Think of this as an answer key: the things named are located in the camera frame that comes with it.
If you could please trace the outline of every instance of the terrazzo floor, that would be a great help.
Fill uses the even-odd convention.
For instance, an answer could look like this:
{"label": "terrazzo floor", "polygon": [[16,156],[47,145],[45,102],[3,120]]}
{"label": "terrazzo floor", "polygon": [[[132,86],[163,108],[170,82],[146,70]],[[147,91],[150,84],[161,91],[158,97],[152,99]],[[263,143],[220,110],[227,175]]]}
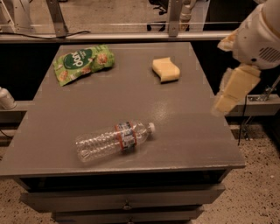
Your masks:
{"label": "terrazzo floor", "polygon": [[[232,131],[237,137],[238,129]],[[192,224],[280,223],[279,150],[262,125],[250,125],[248,133],[252,140],[240,142],[246,168],[227,175],[223,181],[227,190],[213,204],[204,205],[205,212]],[[0,147],[0,158],[6,150]],[[49,213],[37,213],[20,202],[23,192],[13,180],[0,179],[1,224],[55,223]]]}

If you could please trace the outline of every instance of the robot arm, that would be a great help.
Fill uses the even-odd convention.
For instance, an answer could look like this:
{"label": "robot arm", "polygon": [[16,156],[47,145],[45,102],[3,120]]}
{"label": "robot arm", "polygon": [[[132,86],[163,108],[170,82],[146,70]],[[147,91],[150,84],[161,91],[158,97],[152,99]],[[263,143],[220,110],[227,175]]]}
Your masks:
{"label": "robot arm", "polygon": [[279,9],[279,0],[258,5],[238,30],[219,43],[218,47],[232,51],[241,65],[227,70],[213,111],[230,112],[259,83],[261,70],[280,65]]}
{"label": "robot arm", "polygon": [[180,14],[180,30],[185,31],[188,27],[188,22],[192,18],[192,10],[197,0],[183,0],[182,11]]}

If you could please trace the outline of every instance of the bottle cap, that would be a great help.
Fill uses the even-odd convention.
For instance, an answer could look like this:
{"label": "bottle cap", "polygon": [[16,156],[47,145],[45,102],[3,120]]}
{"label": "bottle cap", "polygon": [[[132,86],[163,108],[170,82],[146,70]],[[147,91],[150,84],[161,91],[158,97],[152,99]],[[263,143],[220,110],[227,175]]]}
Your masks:
{"label": "bottle cap", "polygon": [[153,122],[149,122],[149,126],[150,126],[151,134],[155,133],[156,132],[155,124]]}
{"label": "bottle cap", "polygon": [[13,109],[17,106],[17,102],[11,96],[9,91],[0,87],[0,108]]}

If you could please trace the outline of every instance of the tabletop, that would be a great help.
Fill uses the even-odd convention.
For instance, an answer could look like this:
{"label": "tabletop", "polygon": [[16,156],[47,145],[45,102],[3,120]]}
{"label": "tabletop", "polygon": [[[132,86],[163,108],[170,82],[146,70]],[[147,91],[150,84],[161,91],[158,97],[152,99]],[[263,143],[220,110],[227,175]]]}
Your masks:
{"label": "tabletop", "polygon": [[[62,45],[55,58],[92,45]],[[112,44],[111,69],[61,87],[53,65],[14,136],[0,176],[66,176],[242,168],[244,158],[224,117],[211,115],[214,95],[190,43]],[[160,83],[154,59],[171,57],[178,81]],[[130,120],[156,133],[128,153],[83,164],[75,138]]]}

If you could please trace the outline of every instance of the green snack bag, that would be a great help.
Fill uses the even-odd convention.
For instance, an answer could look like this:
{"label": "green snack bag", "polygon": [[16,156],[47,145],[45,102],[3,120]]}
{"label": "green snack bag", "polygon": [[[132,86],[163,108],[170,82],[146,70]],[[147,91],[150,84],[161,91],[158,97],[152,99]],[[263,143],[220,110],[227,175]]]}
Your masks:
{"label": "green snack bag", "polygon": [[114,54],[106,45],[98,45],[58,57],[54,62],[56,78],[61,86],[83,74],[95,73],[104,67],[112,67]]}

